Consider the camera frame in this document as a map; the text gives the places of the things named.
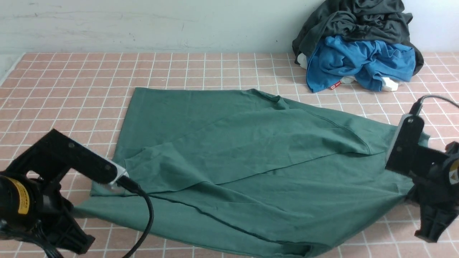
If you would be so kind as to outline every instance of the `table surface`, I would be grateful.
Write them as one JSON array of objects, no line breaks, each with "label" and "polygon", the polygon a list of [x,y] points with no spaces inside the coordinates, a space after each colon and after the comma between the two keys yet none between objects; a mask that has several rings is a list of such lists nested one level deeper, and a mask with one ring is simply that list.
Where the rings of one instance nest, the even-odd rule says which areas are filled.
[{"label": "table surface", "polygon": [[[374,93],[358,84],[311,94],[305,70],[291,54],[28,53],[0,87],[0,170],[55,128],[91,150],[112,157],[135,87],[167,90],[256,88],[319,107],[342,110],[384,123],[401,115],[422,95],[459,101],[459,53],[424,53],[426,65],[396,92]],[[459,110],[426,100],[422,112],[430,146],[443,149],[459,136]],[[62,194],[75,204],[89,196],[90,181],[76,172],[62,180]],[[79,219],[96,237],[87,258],[121,257],[139,233],[98,219]],[[396,207],[327,258],[436,258],[459,256],[459,223],[439,243],[413,237],[419,210]],[[76,257],[63,252],[65,257]],[[27,243],[0,241],[1,258],[43,258]],[[135,258],[235,258],[149,236]]]}]

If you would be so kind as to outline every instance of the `warning label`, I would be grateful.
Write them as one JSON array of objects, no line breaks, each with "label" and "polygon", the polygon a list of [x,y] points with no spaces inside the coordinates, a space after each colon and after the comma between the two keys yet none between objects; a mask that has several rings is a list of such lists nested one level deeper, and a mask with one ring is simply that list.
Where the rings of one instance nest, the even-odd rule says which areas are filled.
[{"label": "warning label", "polygon": [[459,160],[455,160],[453,164],[451,165],[451,167],[449,168],[449,183],[452,185],[459,183],[458,169],[459,169]]},{"label": "warning label", "polygon": [[14,184],[19,194],[19,208],[17,213],[23,215],[27,214],[30,208],[30,198],[28,196],[27,189],[24,187],[23,184],[21,184],[16,179],[9,177],[7,177],[7,179],[9,179],[9,181],[11,181]]}]

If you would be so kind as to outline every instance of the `white grout line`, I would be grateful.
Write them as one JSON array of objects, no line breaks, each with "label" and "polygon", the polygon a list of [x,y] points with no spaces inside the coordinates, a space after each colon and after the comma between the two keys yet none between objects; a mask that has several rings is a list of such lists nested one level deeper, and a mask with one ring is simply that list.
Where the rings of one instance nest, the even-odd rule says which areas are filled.
[{"label": "white grout line", "polygon": [[279,94],[280,94],[280,93],[279,93],[279,82],[277,81],[276,70],[274,69],[274,58],[273,58],[273,54],[272,54],[272,53],[271,53],[271,62],[272,62],[272,64],[273,64],[272,70],[273,70],[274,79],[275,79],[275,81],[276,81],[277,95],[279,95]]}]

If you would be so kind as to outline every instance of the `pink tile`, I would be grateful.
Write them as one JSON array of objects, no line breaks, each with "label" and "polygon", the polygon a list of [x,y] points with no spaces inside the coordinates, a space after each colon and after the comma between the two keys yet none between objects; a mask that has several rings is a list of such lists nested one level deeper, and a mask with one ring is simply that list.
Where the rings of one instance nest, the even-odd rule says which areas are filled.
[{"label": "pink tile", "polygon": [[277,89],[277,86],[260,86],[260,90],[273,95],[279,95],[279,90]]},{"label": "pink tile", "polygon": [[8,78],[22,78],[26,70],[13,70],[8,75]]},{"label": "pink tile", "polygon": [[258,82],[260,85],[276,85],[276,77],[258,77]]},{"label": "pink tile", "polygon": [[120,116],[121,108],[118,107],[105,107],[102,109],[99,118],[118,118]]},{"label": "pink tile", "polygon": [[169,69],[171,66],[170,61],[155,61],[153,63],[153,69]]},{"label": "pink tile", "polygon": [[25,102],[26,102],[26,98],[8,99],[5,102],[4,108],[22,108]]},{"label": "pink tile", "polygon": [[447,73],[450,73],[449,71],[449,67],[446,68],[446,66],[430,66],[430,67],[426,67],[424,66],[422,70],[426,70],[426,69],[430,69],[432,72],[431,73],[435,73],[435,74],[447,74]]},{"label": "pink tile", "polygon": [[135,68],[136,69],[151,69],[153,67],[152,61],[138,61]]},{"label": "pink tile", "polygon": [[113,133],[109,132],[92,132],[90,143],[110,143]]},{"label": "pink tile", "polygon": [[440,60],[444,65],[459,65],[459,61],[453,56],[442,56]]},{"label": "pink tile", "polygon": [[184,78],[169,78],[167,81],[168,87],[184,87],[185,86],[185,79]]},{"label": "pink tile", "polygon": [[25,136],[26,133],[6,133],[3,135],[3,138],[0,137],[0,145],[19,145],[22,143],[22,140],[25,138]]},{"label": "pink tile", "polygon": [[379,104],[365,104],[362,105],[364,112],[366,115],[373,115],[373,114],[383,114],[383,110],[381,105]]},{"label": "pink tile", "polygon": [[21,109],[21,111],[17,114],[17,120],[35,119],[39,111],[40,111],[39,109]]},{"label": "pink tile", "polygon": [[56,53],[52,58],[53,61],[63,61],[66,62],[70,59],[71,53]]},{"label": "pink tile", "polygon": [[400,258],[430,258],[422,242],[420,243],[398,243]]},{"label": "pink tile", "polygon": [[86,60],[88,54],[87,53],[73,53],[70,56],[70,61],[84,61]]},{"label": "pink tile", "polygon": [[57,115],[58,119],[76,119],[80,109],[78,108],[62,108]]},{"label": "pink tile", "polygon": [[450,73],[459,74],[459,65],[451,65],[446,68]]},{"label": "pink tile", "polygon": [[288,60],[288,55],[286,53],[272,54],[273,59]]},{"label": "pink tile", "polygon": [[83,65],[83,69],[99,69],[101,61],[86,61]]},{"label": "pink tile", "polygon": [[257,76],[257,70],[256,69],[250,69],[250,68],[242,68],[240,69],[240,73],[242,77],[256,77]]},{"label": "pink tile", "polygon": [[171,58],[171,53],[156,53],[155,61],[170,61]]},{"label": "pink tile", "polygon": [[212,61],[220,61],[222,60],[222,54],[221,53],[206,53],[205,59],[212,60]]},{"label": "pink tile", "polygon": [[266,60],[257,60],[257,68],[272,68],[273,67],[273,60],[266,59]]},{"label": "pink tile", "polygon": [[362,246],[340,246],[342,258],[370,258],[368,248]]},{"label": "pink tile", "polygon": [[121,59],[120,53],[106,53],[104,56],[104,61],[119,61]]},{"label": "pink tile", "polygon": [[73,130],[75,131],[92,131],[95,125],[95,120],[92,119],[80,119],[75,121]]},{"label": "pink tile", "polygon": [[45,89],[35,88],[32,90],[32,93],[30,94],[29,98],[46,98],[48,97],[50,92],[51,92],[51,88],[45,88]]},{"label": "pink tile", "polygon": [[221,258],[222,253],[207,249],[195,249],[195,258]]},{"label": "pink tile", "polygon": [[59,108],[42,109],[38,113],[37,119],[56,119],[59,111],[60,111]]},{"label": "pink tile", "polygon": [[291,69],[289,67],[278,67],[274,68],[274,72],[276,76],[293,76],[291,73]]},{"label": "pink tile", "polygon": [[134,70],[134,73],[133,73],[132,77],[134,77],[134,78],[141,78],[141,77],[148,78],[148,77],[150,77],[150,75],[151,75],[151,70],[149,70],[149,69],[136,69],[136,70]]},{"label": "pink tile", "polygon": [[428,66],[443,65],[442,61],[438,57],[424,57],[424,63]]},{"label": "pink tile", "polygon": [[44,71],[41,70],[27,70],[23,77],[24,78],[40,78]]},{"label": "pink tile", "polygon": [[239,77],[239,69],[223,69],[222,76],[223,77]]},{"label": "pink tile", "polygon": [[123,53],[121,55],[121,60],[122,61],[136,61],[138,56],[139,56],[138,53]]},{"label": "pink tile", "polygon": [[372,258],[399,258],[395,244],[369,246]]},{"label": "pink tile", "polygon": [[149,87],[166,87],[167,79],[166,78],[151,78],[149,82]]},{"label": "pink tile", "polygon": [[223,53],[223,60],[238,60],[239,55],[237,53]]},{"label": "pink tile", "polygon": [[205,61],[206,69],[221,69],[222,63],[220,61]]},{"label": "pink tile", "polygon": [[97,77],[99,78],[112,78],[115,75],[115,70],[99,70],[97,72]]},{"label": "pink tile", "polygon": [[43,74],[43,77],[45,78],[77,78],[78,77],[79,70],[63,70],[62,73],[61,71],[54,71],[54,70],[48,70],[45,71]]},{"label": "pink tile", "polygon": [[389,222],[389,227],[395,241],[419,241],[419,238],[414,236],[417,228],[413,222]]},{"label": "pink tile", "polygon": [[188,79],[186,79],[185,85],[186,85],[186,87],[193,87],[193,86],[202,87],[203,82],[204,82],[204,78],[188,78]]},{"label": "pink tile", "polygon": [[65,69],[76,69],[79,70],[83,67],[84,62],[68,62],[65,66]]},{"label": "pink tile", "polygon": [[14,88],[19,83],[19,79],[7,78],[1,85],[2,88]]},{"label": "pink tile", "polygon": [[459,253],[454,249],[452,243],[426,244],[427,250],[432,257],[458,257]]},{"label": "pink tile", "polygon": [[392,242],[391,234],[385,223],[374,223],[364,230],[368,243]]},{"label": "pink tile", "polygon": [[57,82],[57,79],[40,78],[37,82],[36,87],[49,88],[49,87],[55,86],[56,82]]},{"label": "pink tile", "polygon": [[118,69],[134,69],[136,65],[135,63],[136,62],[134,61],[121,61],[118,64]]},{"label": "pink tile", "polygon": [[54,120],[35,120],[30,127],[32,132],[47,132],[51,130]]},{"label": "pink tile", "polygon": [[83,103],[84,103],[84,97],[67,98],[64,101],[64,105],[62,107],[79,108],[83,106]]},{"label": "pink tile", "polygon": [[26,53],[22,56],[23,61],[33,61],[37,57],[36,53]]},{"label": "pink tile", "polygon": [[239,60],[254,60],[254,53],[239,53]]},{"label": "pink tile", "polygon": [[421,70],[418,72],[418,74],[428,74],[428,73],[432,73],[432,68],[435,67],[435,66],[432,66],[432,67],[429,67],[429,66],[423,66],[421,68]]},{"label": "pink tile", "polygon": [[351,113],[354,115],[363,115],[364,111],[362,106],[359,104],[342,104],[341,105],[344,112]]},{"label": "pink tile", "polygon": [[205,77],[221,77],[222,71],[219,69],[207,69],[204,71]]},{"label": "pink tile", "polygon": [[103,53],[89,53],[86,61],[102,61],[104,59],[105,54]]},{"label": "pink tile", "polygon": [[202,53],[190,53],[189,60],[204,60],[204,54]]},{"label": "pink tile", "polygon": [[116,70],[114,76],[117,78],[128,78],[128,77],[132,77],[133,73],[134,73],[134,70],[132,69]]},{"label": "pink tile", "polygon": [[204,86],[221,86],[221,78],[204,78]]},{"label": "pink tile", "polygon": [[258,85],[258,80],[256,77],[242,77],[241,86],[256,86]]},{"label": "pink tile", "polygon": [[297,95],[297,88],[294,85],[279,85],[280,95]]},{"label": "pink tile", "polygon": [[223,61],[222,68],[223,69],[239,69],[239,62],[238,61]]},{"label": "pink tile", "polygon": [[36,62],[38,61],[51,61],[54,54],[52,53],[39,53],[37,58],[35,59]]},{"label": "pink tile", "polygon": [[188,60],[188,54],[187,53],[173,53],[172,60],[173,61]]},{"label": "pink tile", "polygon": [[116,69],[118,67],[118,64],[119,62],[103,61],[100,69]]},{"label": "pink tile", "polygon": [[287,67],[290,68],[290,62],[288,60],[279,60],[279,59],[274,59],[273,60],[274,67]]},{"label": "pink tile", "polygon": [[146,87],[148,86],[148,78],[133,78],[131,80],[131,86],[133,87]]}]

